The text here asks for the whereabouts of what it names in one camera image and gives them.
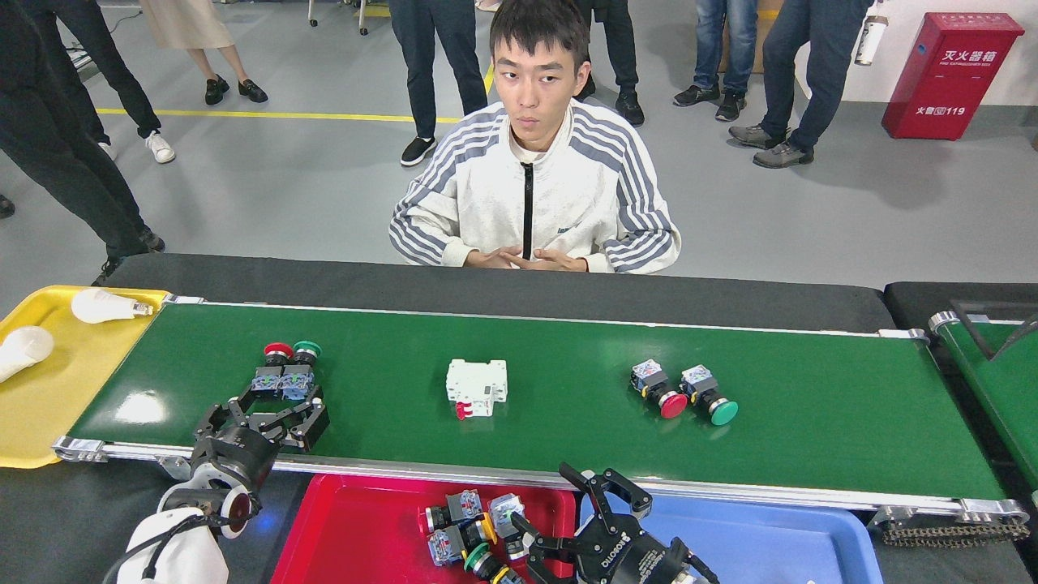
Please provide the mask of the person's right hand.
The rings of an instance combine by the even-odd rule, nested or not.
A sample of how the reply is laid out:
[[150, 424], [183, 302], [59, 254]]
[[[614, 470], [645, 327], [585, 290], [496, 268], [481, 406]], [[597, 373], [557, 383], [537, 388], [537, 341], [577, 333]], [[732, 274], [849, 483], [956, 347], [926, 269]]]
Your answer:
[[521, 255], [522, 249], [522, 247], [498, 247], [489, 252], [470, 249], [463, 266], [467, 268], [516, 268], [511, 258], [516, 254]]

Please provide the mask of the person's left hand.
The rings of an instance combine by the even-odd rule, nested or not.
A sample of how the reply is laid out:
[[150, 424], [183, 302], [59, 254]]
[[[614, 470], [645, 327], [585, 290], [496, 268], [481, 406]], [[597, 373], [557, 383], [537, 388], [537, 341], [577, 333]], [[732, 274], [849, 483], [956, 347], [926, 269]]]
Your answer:
[[524, 259], [522, 256], [508, 254], [504, 249], [498, 251], [498, 256], [504, 259], [506, 263], [524, 270], [541, 271], [574, 271], [575, 273], [588, 273], [590, 271], [586, 258], [583, 256], [566, 255], [557, 249], [535, 248], [534, 258]]

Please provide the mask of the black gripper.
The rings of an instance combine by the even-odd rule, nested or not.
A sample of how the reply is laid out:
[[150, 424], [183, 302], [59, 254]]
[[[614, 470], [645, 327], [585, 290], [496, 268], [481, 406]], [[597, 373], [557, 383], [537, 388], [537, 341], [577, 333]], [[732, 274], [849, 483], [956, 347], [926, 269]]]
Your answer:
[[[588, 495], [596, 515], [574, 536], [559, 539], [541, 535], [523, 515], [511, 515], [529, 551], [526, 564], [534, 583], [693, 583], [686, 544], [662, 541], [641, 529], [639, 520], [653, 505], [645, 489], [611, 468], [588, 477], [561, 462], [559, 476]], [[630, 513], [613, 513], [607, 494], [626, 502]], [[574, 575], [557, 577], [546, 559], [575, 566]]]
[[257, 492], [268, 477], [279, 450], [308, 453], [328, 427], [330, 418], [321, 385], [302, 400], [262, 406], [257, 430], [248, 410], [255, 395], [244, 389], [224, 404], [212, 404], [194, 430], [191, 486]]

